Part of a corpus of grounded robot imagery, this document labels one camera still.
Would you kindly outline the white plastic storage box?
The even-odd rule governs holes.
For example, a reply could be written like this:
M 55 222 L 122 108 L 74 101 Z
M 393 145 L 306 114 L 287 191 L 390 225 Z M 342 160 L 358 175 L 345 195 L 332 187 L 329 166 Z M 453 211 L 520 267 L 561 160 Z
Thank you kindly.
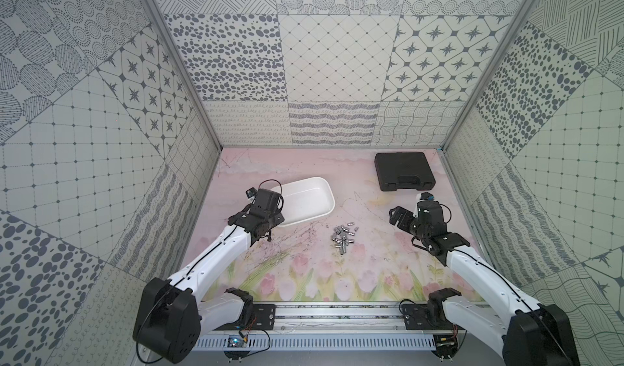
M 278 228 L 322 218 L 331 214 L 336 207 L 330 184 L 321 177 L 286 183 L 281 188 L 273 187 L 271 190 L 281 192 L 285 199 L 282 209 L 284 222 L 279 224 Z

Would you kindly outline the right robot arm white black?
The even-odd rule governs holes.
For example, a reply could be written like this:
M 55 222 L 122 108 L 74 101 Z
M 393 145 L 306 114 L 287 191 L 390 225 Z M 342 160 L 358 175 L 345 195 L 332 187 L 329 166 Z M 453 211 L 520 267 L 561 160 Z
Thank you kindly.
M 447 224 L 451 212 L 430 193 L 422 193 L 413 211 L 401 206 L 388 212 L 389 222 L 411 236 L 413 247 L 429 253 L 456 273 L 486 302 L 479 307 L 461 291 L 433 291 L 426 307 L 403 299 L 399 304 L 406 325 L 466 330 L 495 351 L 507 365 L 578 365 L 570 319 L 554 304 L 546 305 L 495 270 Z

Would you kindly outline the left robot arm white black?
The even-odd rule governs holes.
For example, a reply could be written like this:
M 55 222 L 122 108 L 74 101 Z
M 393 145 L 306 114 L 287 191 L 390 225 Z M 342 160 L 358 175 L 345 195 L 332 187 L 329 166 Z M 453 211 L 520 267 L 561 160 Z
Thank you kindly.
M 230 287 L 204 301 L 215 281 L 241 254 L 284 222 L 281 192 L 252 187 L 241 211 L 230 216 L 216 240 L 188 265 L 167 279 L 153 278 L 145 286 L 133 340 L 136 349 L 146 348 L 159 359 L 177 364 L 190 353 L 199 337 L 225 325 L 239 331 L 256 322 L 254 298 L 247 291 Z

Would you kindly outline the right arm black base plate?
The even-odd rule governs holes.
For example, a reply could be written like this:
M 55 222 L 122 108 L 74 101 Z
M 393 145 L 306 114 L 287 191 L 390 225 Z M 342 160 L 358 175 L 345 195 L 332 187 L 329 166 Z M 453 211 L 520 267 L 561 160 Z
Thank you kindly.
M 416 304 L 404 299 L 398 306 L 404 319 L 406 330 L 445 330 L 453 331 L 453 324 L 431 317 L 426 304 Z

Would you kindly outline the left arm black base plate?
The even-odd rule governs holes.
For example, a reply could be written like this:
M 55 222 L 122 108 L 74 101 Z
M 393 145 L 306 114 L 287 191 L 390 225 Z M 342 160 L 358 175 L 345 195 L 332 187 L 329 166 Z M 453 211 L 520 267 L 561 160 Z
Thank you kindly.
M 275 304 L 253 304 L 244 307 L 242 317 L 224 326 L 227 330 L 273 330 L 276 320 Z

